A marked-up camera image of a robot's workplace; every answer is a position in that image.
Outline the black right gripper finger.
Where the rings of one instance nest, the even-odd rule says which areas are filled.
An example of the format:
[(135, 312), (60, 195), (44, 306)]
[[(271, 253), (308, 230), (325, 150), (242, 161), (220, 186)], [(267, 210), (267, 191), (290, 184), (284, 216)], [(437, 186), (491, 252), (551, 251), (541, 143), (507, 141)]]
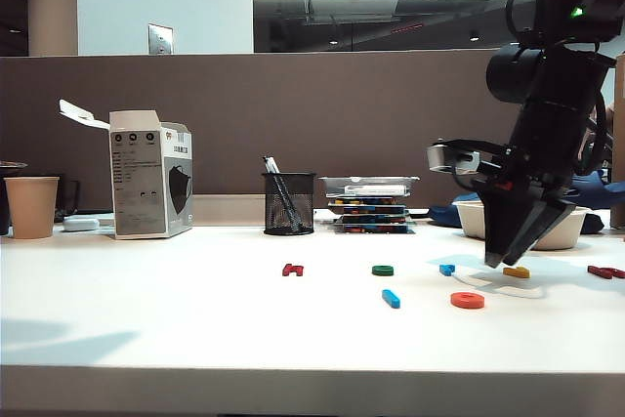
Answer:
[(522, 238), (528, 202), (515, 194), (512, 183), (478, 179), (472, 183), (483, 204), (484, 263), (489, 267), (513, 266), (528, 247)]
[(514, 204), (501, 235), (502, 262), (513, 266), (539, 239), (575, 209), (573, 203), (554, 199)]

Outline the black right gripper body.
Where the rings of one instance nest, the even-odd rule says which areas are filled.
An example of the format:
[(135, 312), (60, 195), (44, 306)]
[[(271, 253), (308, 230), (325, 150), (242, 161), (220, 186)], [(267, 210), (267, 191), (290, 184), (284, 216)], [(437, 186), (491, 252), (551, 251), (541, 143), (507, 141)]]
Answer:
[(438, 142), (438, 169), (475, 192), (472, 180), (512, 183), (527, 202), (563, 199), (572, 176), (585, 170), (578, 157), (581, 138), (521, 138), (505, 145), (453, 139)]

